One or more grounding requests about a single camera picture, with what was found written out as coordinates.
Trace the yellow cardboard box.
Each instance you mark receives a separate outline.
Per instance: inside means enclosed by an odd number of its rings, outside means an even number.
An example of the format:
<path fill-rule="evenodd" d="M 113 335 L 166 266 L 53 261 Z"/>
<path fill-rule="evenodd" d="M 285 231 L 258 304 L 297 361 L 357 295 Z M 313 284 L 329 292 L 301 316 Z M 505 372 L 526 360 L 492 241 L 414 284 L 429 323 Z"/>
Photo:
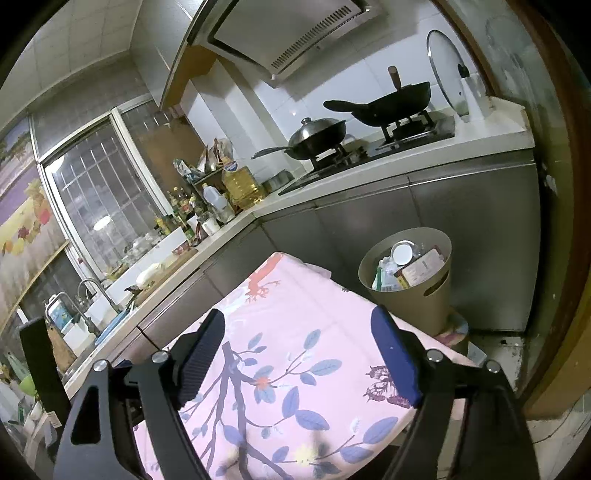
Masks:
<path fill-rule="evenodd" d="M 436 248 L 398 271 L 397 277 L 403 289 L 418 286 L 435 276 L 445 266 L 445 256 Z"/>

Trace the white yogurt cup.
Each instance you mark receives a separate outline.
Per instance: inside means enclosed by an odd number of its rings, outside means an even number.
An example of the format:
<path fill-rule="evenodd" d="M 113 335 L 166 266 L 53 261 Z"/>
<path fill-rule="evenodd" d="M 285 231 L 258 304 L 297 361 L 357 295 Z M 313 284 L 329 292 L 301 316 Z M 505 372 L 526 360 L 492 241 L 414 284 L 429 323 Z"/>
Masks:
<path fill-rule="evenodd" d="M 412 263 L 417 258 L 416 244 L 410 240 L 401 240 L 391 248 L 391 259 L 400 267 Z"/>

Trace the beige trash bin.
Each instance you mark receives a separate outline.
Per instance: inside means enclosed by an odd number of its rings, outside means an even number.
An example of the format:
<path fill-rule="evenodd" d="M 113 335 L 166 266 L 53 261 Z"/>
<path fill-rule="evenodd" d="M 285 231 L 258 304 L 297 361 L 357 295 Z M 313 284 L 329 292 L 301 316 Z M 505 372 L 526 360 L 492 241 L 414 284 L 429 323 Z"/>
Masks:
<path fill-rule="evenodd" d="M 393 234 L 363 257 L 358 277 L 377 304 L 430 336 L 442 333 L 450 308 L 452 242 L 441 230 Z"/>

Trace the grey kitchen cabinets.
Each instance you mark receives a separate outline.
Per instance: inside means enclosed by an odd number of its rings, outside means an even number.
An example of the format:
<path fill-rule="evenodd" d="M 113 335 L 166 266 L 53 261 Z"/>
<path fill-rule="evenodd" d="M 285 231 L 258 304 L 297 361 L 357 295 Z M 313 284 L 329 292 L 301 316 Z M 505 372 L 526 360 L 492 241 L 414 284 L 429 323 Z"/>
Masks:
<path fill-rule="evenodd" d="M 320 198 L 297 191 L 270 199 L 202 242 L 84 355 L 66 390 L 79 388 L 96 359 L 142 359 L 166 345 L 273 252 L 324 267 L 339 285 L 364 294 L 358 277 L 363 256 L 414 227 L 436 228 L 451 239 L 451 303 L 472 332 L 526 331 L 538 274 L 540 200 L 534 155 L 520 150 Z"/>

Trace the kitchen window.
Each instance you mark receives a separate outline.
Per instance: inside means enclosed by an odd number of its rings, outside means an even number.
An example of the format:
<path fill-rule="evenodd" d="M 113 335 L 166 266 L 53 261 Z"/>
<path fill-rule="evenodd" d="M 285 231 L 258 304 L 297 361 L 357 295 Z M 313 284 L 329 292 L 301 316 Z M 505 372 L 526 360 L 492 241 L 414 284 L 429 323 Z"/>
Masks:
<path fill-rule="evenodd" d="M 171 163 L 156 156 L 181 116 L 140 96 L 91 114 L 43 152 L 42 177 L 94 275 L 114 273 L 133 243 L 172 214 L 176 183 L 164 173 Z"/>

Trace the sink faucet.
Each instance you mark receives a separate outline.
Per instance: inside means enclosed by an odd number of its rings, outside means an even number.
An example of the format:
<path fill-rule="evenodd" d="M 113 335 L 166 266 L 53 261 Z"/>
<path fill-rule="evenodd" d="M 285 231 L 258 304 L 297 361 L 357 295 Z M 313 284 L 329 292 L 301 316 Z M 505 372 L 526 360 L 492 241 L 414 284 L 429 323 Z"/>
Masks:
<path fill-rule="evenodd" d="M 83 313 L 92 320 L 106 322 L 114 319 L 122 308 L 94 278 L 85 278 L 77 287 L 77 300 Z"/>

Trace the pink floral tablecloth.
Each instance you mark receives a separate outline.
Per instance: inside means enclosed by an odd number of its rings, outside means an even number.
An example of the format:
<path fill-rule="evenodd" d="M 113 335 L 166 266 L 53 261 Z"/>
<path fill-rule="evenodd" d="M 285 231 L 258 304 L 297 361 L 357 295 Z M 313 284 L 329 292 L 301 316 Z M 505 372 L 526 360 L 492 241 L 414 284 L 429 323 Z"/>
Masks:
<path fill-rule="evenodd" d="M 415 411 L 370 330 L 374 304 L 276 252 L 217 304 L 225 334 L 181 421 L 214 479 L 345 479 Z"/>

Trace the white plastic bottle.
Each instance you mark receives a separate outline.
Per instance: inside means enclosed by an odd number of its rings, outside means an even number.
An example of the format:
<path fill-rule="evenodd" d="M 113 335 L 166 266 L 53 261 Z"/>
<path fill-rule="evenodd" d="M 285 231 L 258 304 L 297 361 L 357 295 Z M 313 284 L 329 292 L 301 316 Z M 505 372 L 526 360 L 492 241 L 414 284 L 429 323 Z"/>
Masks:
<path fill-rule="evenodd" d="M 204 191 L 204 199 L 208 204 L 215 209 L 221 218 L 224 220 L 229 220 L 233 215 L 233 210 L 228 203 L 228 200 L 219 192 L 214 186 L 209 186 L 204 184 L 202 186 L 202 191 Z"/>

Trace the yellow cooking oil bottle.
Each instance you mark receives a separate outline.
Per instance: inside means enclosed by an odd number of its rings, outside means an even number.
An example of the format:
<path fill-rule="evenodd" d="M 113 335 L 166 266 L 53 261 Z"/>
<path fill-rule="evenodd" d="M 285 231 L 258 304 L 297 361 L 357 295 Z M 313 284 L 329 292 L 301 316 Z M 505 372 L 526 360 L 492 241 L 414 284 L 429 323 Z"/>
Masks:
<path fill-rule="evenodd" d="M 233 160 L 223 164 L 221 181 L 228 191 L 231 203 L 239 209 L 249 210 L 266 198 L 266 191 L 252 176 L 249 168 L 239 166 Z"/>

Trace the gas stove top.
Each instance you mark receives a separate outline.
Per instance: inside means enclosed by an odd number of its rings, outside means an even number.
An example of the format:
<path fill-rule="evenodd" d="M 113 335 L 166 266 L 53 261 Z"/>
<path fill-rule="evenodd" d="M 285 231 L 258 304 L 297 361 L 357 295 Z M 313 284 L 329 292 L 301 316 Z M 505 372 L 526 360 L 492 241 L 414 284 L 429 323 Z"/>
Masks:
<path fill-rule="evenodd" d="M 411 122 L 394 128 L 392 135 L 388 138 L 360 146 L 355 150 L 339 153 L 339 155 L 325 157 L 320 167 L 280 189 L 279 194 L 283 195 L 297 190 L 370 161 L 455 136 L 456 122 L 453 117 L 442 117 L 431 123 L 427 122 L 428 119 L 429 115 L 424 113 Z"/>

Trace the steel lidded wok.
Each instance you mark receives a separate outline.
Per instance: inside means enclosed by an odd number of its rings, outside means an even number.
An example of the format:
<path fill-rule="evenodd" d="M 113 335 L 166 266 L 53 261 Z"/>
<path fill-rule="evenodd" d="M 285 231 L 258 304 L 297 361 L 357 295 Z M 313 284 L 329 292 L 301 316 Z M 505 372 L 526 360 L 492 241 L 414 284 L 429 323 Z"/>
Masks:
<path fill-rule="evenodd" d="M 283 151 L 295 160 L 315 160 L 327 151 L 344 151 L 342 141 L 346 137 L 346 121 L 332 118 L 301 120 L 297 129 L 287 142 L 287 146 L 270 147 L 257 151 L 252 159 Z"/>

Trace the glass pot lid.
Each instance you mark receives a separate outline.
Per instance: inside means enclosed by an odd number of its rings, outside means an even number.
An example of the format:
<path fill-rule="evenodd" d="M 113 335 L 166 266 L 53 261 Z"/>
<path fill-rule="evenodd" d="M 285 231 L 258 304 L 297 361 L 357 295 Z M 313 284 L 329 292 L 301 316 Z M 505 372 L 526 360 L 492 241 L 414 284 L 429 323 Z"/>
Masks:
<path fill-rule="evenodd" d="M 452 40 L 440 30 L 427 35 L 427 53 L 434 76 L 449 106 L 463 120 L 470 112 L 462 84 L 462 74 L 468 69 Z"/>

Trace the range hood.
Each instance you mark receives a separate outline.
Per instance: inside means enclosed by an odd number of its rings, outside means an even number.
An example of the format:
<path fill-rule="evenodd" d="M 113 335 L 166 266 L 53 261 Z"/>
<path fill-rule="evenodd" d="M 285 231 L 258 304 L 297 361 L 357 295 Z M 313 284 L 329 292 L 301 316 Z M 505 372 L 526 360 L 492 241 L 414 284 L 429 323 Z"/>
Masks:
<path fill-rule="evenodd" d="M 378 1 L 205 1 L 187 41 L 249 68 L 274 87 L 382 12 Z"/>

